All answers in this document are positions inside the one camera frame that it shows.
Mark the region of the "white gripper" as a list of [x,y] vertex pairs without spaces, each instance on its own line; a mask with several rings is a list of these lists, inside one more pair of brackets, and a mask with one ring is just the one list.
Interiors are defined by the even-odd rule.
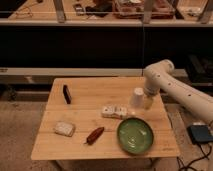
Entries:
[[144,109],[149,110],[153,104],[153,98],[159,93],[159,89],[156,86],[145,84],[144,93],[147,95],[144,97]]

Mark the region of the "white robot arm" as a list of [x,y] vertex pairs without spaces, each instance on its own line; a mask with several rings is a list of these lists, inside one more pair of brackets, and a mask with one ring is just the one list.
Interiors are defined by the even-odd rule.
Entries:
[[174,64],[168,59],[148,65],[144,69],[144,93],[147,96],[156,96],[162,89],[196,117],[213,127],[213,97],[172,77],[170,73],[173,70]]

